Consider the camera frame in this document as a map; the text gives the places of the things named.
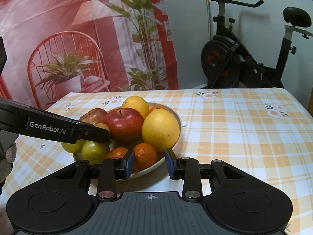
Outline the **gloved left hand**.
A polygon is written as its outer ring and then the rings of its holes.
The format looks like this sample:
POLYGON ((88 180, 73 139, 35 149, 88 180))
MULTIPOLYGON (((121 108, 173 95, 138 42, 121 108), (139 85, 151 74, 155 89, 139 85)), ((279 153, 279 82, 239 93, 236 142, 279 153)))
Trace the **gloved left hand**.
POLYGON ((3 187, 6 178, 11 173, 13 163, 16 158, 17 148, 16 140, 19 137, 18 134, 1 130, 0 132, 0 194, 3 191, 3 187))

